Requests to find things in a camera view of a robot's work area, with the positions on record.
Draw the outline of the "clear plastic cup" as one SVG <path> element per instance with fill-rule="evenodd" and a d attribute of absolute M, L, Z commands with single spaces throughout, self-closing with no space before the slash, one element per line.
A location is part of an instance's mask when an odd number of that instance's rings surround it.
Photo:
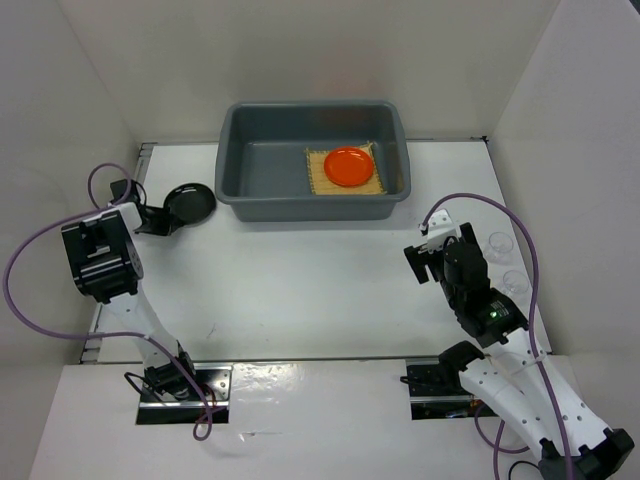
<path fill-rule="evenodd" d="M 512 296 L 524 295 L 529 291 L 530 282 L 528 276 L 518 270 L 509 270 L 502 277 L 503 290 Z"/>
<path fill-rule="evenodd" d="M 505 232 L 494 232 L 484 249 L 486 259 L 494 264 L 508 265 L 512 262 L 514 240 Z"/>

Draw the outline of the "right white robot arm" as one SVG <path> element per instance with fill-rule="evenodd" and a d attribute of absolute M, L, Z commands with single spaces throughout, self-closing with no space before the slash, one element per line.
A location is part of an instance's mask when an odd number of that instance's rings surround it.
<path fill-rule="evenodd" d="M 481 400 L 526 444 L 545 479 L 607 479 L 634 448 L 579 397 L 512 299 L 492 287 L 473 228 L 440 210 L 422 229 L 424 244 L 407 247 L 419 283 L 436 281 L 469 335 L 439 356 L 438 381 L 450 393 Z"/>

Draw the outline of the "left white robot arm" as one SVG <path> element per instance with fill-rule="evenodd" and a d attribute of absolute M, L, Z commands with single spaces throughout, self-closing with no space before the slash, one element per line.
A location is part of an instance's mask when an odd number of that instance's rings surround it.
<path fill-rule="evenodd" d="M 136 334 L 147 387 L 157 396 L 187 400 L 196 395 L 199 375 L 143 290 L 142 261 L 132 239 L 142 224 L 136 204 L 127 202 L 65 225 L 61 235 L 79 292 L 105 306 Z"/>

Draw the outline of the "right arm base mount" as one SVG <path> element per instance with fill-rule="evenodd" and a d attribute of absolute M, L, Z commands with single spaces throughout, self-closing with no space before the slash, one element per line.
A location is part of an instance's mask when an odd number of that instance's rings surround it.
<path fill-rule="evenodd" d="M 436 357 L 407 359 L 400 382 L 407 387 L 414 421 L 471 418 L 482 405 L 478 398 L 445 378 Z"/>

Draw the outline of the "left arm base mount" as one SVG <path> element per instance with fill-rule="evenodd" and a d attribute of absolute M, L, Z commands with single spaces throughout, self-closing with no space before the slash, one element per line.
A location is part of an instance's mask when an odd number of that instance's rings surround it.
<path fill-rule="evenodd" d="M 212 423 L 227 424 L 230 414 L 233 367 L 222 363 L 196 363 L 196 383 L 212 409 Z M 169 393 L 153 391 L 141 375 L 126 372 L 125 379 L 139 399 L 135 423 L 137 425 L 177 425 L 204 423 L 205 403 L 190 384 L 188 396 L 176 399 Z"/>

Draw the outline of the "black round plate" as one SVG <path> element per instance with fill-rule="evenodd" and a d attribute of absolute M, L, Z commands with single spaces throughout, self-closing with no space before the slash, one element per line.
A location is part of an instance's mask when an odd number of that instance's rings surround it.
<path fill-rule="evenodd" d="M 163 208 L 175 228 L 199 224 L 217 208 L 217 200 L 210 187 L 201 183 L 186 183 L 171 190 Z"/>

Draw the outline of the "orange plastic plate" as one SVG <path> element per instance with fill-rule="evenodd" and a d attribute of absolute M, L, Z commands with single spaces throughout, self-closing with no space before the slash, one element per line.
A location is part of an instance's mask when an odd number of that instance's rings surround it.
<path fill-rule="evenodd" d="M 323 170 L 333 184 L 355 188 L 366 184 L 373 176 L 374 161 L 363 148 L 339 147 L 327 154 Z"/>

